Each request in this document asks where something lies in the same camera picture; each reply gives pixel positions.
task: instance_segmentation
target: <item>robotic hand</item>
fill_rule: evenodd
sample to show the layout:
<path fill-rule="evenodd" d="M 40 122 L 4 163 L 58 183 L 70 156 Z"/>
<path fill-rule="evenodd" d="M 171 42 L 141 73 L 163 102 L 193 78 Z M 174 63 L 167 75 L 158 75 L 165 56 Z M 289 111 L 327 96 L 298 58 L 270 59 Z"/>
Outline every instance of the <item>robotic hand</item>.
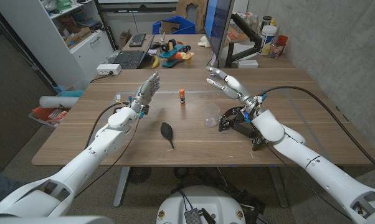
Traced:
<path fill-rule="evenodd" d="M 208 84 L 222 90 L 227 97 L 234 100 L 239 100 L 245 106 L 244 111 L 247 114 L 250 114 L 252 112 L 257 102 L 257 97 L 253 97 L 250 91 L 248 91 L 248 89 L 246 89 L 243 84 L 238 81 L 238 79 L 236 79 L 232 75 L 226 74 L 218 68 L 206 67 L 206 70 L 209 72 L 213 72 L 212 74 L 210 74 L 210 77 L 214 77 L 225 82 L 225 85 L 223 85 L 208 78 Z"/>
<path fill-rule="evenodd" d="M 144 106 L 150 103 L 151 97 L 160 88 L 159 81 L 158 72 L 155 72 L 138 88 L 129 107 L 139 113 Z"/>

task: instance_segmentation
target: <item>desk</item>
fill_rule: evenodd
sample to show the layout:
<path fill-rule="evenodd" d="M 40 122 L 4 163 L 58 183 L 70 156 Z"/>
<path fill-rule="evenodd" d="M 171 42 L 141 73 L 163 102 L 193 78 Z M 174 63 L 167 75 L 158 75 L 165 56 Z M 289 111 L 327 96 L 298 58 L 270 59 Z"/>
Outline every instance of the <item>desk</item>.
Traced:
<path fill-rule="evenodd" d="M 211 54 L 210 49 L 206 51 L 205 54 Z M 267 60 L 269 65 L 272 63 L 273 68 L 262 67 L 262 61 Z M 279 67 L 279 62 L 282 60 L 288 61 L 285 57 L 278 59 L 260 57 L 260 68 L 230 68 L 223 71 L 238 78 L 253 93 L 280 85 L 295 85 L 310 90 L 330 107 L 358 142 L 375 158 L 374 149 L 336 109 L 305 71 L 293 68 L 291 62 L 289 65 L 283 62 Z M 154 71 L 123 70 L 120 75 L 92 83 L 34 156 L 32 163 L 66 165 L 84 149 L 93 123 L 112 103 L 116 92 L 123 92 L 122 97 L 126 99 L 129 95 L 133 95 Z M 252 151 L 250 139 L 238 132 L 227 130 L 220 133 L 217 128 L 204 126 L 202 115 L 204 105 L 214 102 L 221 108 L 221 113 L 233 106 L 240 106 L 237 100 L 228 99 L 222 92 L 208 85 L 206 83 L 208 74 L 203 64 L 201 68 L 184 69 L 180 63 L 176 68 L 159 70 L 161 88 L 150 103 L 149 114 L 140 121 L 135 137 L 116 165 L 125 167 L 281 165 L 282 163 L 266 147 Z M 185 107 L 179 104 L 177 92 L 180 88 L 184 88 L 186 92 Z M 279 122 L 301 133 L 308 147 L 336 165 L 371 164 L 331 116 L 305 93 L 297 90 L 271 91 L 263 105 L 271 109 Z M 173 127 L 174 150 L 171 150 L 169 141 L 162 137 L 159 131 L 162 122 L 167 122 Z M 114 163 L 123 150 L 124 147 L 106 158 L 102 165 Z M 293 164 L 292 161 L 283 158 L 287 164 Z"/>
<path fill-rule="evenodd" d="M 194 52 L 193 58 L 192 58 L 192 65 L 188 66 L 186 62 L 179 62 L 177 63 L 173 69 L 175 68 L 204 68 L 208 62 L 212 58 L 212 52 L 211 48 L 205 48 L 198 46 L 198 42 L 200 42 L 200 38 L 204 36 L 204 34 L 192 34 L 192 35 L 183 35 L 183 34 L 168 34 L 165 36 L 166 42 L 168 42 L 169 39 L 175 39 L 177 41 L 181 41 L 184 45 L 190 45 L 191 46 L 191 52 Z M 162 38 L 163 35 L 155 35 L 153 42 L 160 42 L 160 38 Z M 132 38 L 126 43 L 123 50 L 144 50 L 148 44 L 150 44 L 151 37 L 147 36 L 145 38 L 148 38 L 148 40 L 145 40 L 143 42 L 142 47 L 129 47 L 130 42 Z M 290 62 L 290 60 L 286 57 L 286 55 L 281 55 L 277 59 L 277 64 L 275 65 L 275 60 L 270 57 L 264 57 L 260 55 L 256 55 L 253 57 L 253 59 L 256 59 L 258 63 L 260 64 L 261 68 L 295 68 L 295 66 Z M 170 68 L 163 68 L 161 66 L 163 59 L 160 59 L 160 65 L 158 65 L 156 70 L 162 70 L 162 69 L 170 69 Z M 153 64 L 153 60 L 150 60 L 149 62 L 143 62 L 140 66 L 140 68 L 151 68 Z"/>

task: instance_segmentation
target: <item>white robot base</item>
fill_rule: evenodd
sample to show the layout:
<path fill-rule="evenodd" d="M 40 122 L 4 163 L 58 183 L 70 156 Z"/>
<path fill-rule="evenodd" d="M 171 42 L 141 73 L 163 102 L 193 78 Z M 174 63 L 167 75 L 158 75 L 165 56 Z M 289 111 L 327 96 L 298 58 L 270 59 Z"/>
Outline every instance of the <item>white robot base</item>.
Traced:
<path fill-rule="evenodd" d="M 187 210 L 191 210 L 189 202 L 193 208 L 204 208 L 216 223 L 245 224 L 242 207 L 225 192 L 209 186 L 186 187 L 181 191 L 186 196 L 185 200 L 180 192 L 168 197 L 158 210 L 156 224 L 187 223 L 184 216 L 185 202 Z M 201 223 L 207 223 L 203 216 L 199 218 Z"/>

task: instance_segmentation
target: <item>banana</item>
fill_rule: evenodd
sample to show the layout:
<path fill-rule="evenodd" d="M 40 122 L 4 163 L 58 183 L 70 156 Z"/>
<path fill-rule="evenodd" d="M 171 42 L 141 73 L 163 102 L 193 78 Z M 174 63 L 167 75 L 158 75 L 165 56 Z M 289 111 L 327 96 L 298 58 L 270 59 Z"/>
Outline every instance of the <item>banana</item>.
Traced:
<path fill-rule="evenodd" d="M 156 67 L 160 64 L 160 62 L 159 62 L 159 58 L 158 58 L 157 55 L 153 55 L 153 58 L 154 58 L 154 63 L 153 63 L 153 65 L 151 66 L 151 68 L 156 68 Z"/>

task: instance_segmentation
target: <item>white robotic arm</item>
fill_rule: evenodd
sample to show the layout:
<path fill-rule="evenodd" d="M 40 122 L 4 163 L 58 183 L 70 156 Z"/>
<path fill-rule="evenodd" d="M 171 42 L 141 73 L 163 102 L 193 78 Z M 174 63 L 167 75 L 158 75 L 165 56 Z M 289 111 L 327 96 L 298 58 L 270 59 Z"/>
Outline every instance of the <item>white robotic arm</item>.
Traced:
<path fill-rule="evenodd" d="M 142 110 L 159 88 L 158 73 L 154 73 L 136 91 L 128 107 L 111 115 L 108 124 L 99 129 L 95 140 L 58 173 L 26 184 L 0 202 L 0 214 L 22 218 L 58 217 L 69 210 L 81 186 L 93 174 L 102 160 L 124 145 Z"/>
<path fill-rule="evenodd" d="M 211 77 L 223 78 L 225 85 L 209 78 L 207 82 L 229 97 L 230 91 L 236 92 L 239 97 L 235 98 L 232 95 L 230 98 L 238 99 L 244 104 L 243 115 L 248 117 L 250 114 L 252 124 L 261 135 L 272 142 L 278 152 L 305 169 L 341 205 L 352 221 L 366 223 L 375 220 L 375 189 L 361 184 L 323 156 L 306 147 L 303 136 L 280 124 L 270 110 L 261 106 L 258 96 L 247 93 L 247 89 L 236 78 L 216 68 L 206 69 L 215 72 Z"/>

